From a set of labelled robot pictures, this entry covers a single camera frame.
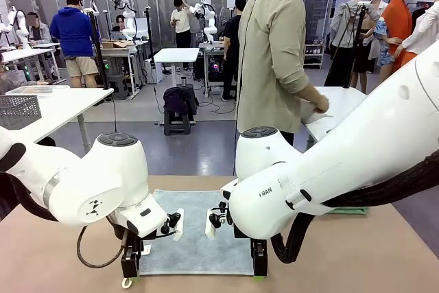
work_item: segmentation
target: white shirt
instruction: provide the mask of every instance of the white shirt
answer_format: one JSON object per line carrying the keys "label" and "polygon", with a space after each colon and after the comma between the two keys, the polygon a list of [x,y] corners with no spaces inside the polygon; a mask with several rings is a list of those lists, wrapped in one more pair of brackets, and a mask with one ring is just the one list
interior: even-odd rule
{"label": "white shirt", "polygon": [[174,10],[171,14],[171,21],[174,19],[179,20],[176,25],[177,34],[191,29],[189,24],[189,10],[186,7],[183,7],[181,11]]}
{"label": "white shirt", "polygon": [[421,54],[439,40],[439,1],[435,2],[424,15],[416,20],[413,34],[403,41],[406,51]]}

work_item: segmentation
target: orange shirt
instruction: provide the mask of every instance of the orange shirt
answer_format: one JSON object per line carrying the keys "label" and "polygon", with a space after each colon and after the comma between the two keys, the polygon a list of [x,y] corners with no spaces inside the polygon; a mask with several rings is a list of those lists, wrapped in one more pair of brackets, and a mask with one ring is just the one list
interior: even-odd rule
{"label": "orange shirt", "polygon": [[[412,34],[412,14],[407,8],[404,0],[391,0],[384,10],[383,18],[389,30],[390,37],[397,37],[405,40]],[[390,45],[390,54],[394,54],[398,45]],[[393,72],[401,68],[401,61],[404,54],[401,54],[394,62]]]}

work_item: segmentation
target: cardboard box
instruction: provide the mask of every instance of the cardboard box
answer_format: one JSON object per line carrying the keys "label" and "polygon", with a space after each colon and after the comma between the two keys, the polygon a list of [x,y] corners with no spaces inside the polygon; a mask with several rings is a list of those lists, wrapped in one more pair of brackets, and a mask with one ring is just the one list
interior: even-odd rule
{"label": "cardboard box", "polygon": [[132,41],[128,40],[103,40],[102,41],[102,48],[109,49],[109,48],[126,48],[129,46],[133,46]]}

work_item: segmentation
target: beige shirt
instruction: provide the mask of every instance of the beige shirt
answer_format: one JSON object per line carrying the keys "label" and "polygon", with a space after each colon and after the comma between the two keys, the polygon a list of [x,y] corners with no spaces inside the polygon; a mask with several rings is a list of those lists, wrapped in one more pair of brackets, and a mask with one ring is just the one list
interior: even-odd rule
{"label": "beige shirt", "polygon": [[300,130],[300,100],[294,94],[308,84],[305,34],[302,0],[247,2],[239,24],[240,132],[258,126]]}
{"label": "beige shirt", "polygon": [[189,24],[189,13],[190,11],[183,7],[181,11],[174,10],[171,14],[171,21],[176,19],[176,33],[181,34],[191,29]]}

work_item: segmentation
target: black dress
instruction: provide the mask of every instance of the black dress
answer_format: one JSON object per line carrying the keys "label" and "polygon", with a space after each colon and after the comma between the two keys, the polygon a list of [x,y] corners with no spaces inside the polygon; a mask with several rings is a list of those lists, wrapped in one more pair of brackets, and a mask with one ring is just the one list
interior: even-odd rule
{"label": "black dress", "polygon": [[[361,29],[361,32],[365,34],[368,30]],[[355,52],[355,64],[354,72],[373,72],[375,70],[375,59],[369,60],[370,48],[372,47],[372,41],[366,46],[363,45],[364,39],[358,41],[358,46]]]}

